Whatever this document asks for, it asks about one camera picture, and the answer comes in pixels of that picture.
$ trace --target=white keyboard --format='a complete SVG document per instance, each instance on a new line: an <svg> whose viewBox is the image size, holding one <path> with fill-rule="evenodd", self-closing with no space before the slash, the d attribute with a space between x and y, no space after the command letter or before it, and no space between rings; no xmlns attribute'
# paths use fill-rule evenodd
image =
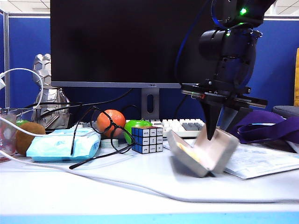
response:
<svg viewBox="0 0 299 224"><path fill-rule="evenodd" d="M194 138L200 133L205 123L201 119L164 119L150 120L153 126L163 128L163 137L169 130L173 130L181 138Z"/></svg>

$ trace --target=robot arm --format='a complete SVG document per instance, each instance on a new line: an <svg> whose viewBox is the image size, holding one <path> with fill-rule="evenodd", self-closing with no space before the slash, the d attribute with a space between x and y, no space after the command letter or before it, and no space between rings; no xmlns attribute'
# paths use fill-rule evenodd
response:
<svg viewBox="0 0 299 224"><path fill-rule="evenodd" d="M195 86L182 86L182 92L197 98L206 117L207 138L211 140L220 112L224 107L221 128L229 131L247 113L249 106L265 108L266 100L246 97L250 87L256 43L262 33L254 28L263 23L264 13L275 0L227 0L223 20L216 19L212 1L211 13L217 28L206 31L199 39L199 53L217 61L213 78Z"/></svg>

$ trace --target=white desk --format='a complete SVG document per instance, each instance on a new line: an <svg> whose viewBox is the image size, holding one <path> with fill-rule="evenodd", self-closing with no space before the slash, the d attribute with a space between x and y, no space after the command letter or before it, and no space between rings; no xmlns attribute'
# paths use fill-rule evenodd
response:
<svg viewBox="0 0 299 224"><path fill-rule="evenodd" d="M73 162L55 163L70 166ZM138 182L203 200L299 199L299 170L250 180L223 174L197 178L162 153L118 154L77 170ZM299 223L299 203L188 203L121 183L94 180L15 161L0 163L0 223Z"/></svg>

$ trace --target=yellow object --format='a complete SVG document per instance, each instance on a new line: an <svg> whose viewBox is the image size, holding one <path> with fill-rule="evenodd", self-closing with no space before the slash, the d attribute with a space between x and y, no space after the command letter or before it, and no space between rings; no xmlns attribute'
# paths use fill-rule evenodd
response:
<svg viewBox="0 0 299 224"><path fill-rule="evenodd" d="M179 142L177 142L177 146L183 151L185 151L189 156L191 156L196 162L200 162L199 155L197 155L196 152L187 148L186 146L184 146L182 143Z"/></svg>
<svg viewBox="0 0 299 224"><path fill-rule="evenodd" d="M299 106L299 48L296 56L294 106Z"/></svg>

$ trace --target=green led light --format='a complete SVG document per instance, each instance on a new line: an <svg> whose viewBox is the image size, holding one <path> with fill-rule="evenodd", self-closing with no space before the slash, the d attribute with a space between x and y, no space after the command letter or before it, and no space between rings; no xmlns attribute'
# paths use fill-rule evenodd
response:
<svg viewBox="0 0 299 224"><path fill-rule="evenodd" d="M242 8L240 11L240 15L245 15L247 13L247 9Z"/></svg>
<svg viewBox="0 0 299 224"><path fill-rule="evenodd" d="M230 32L231 32L231 30L228 29L228 32L227 32L225 35L226 35L226 36L230 36Z"/></svg>

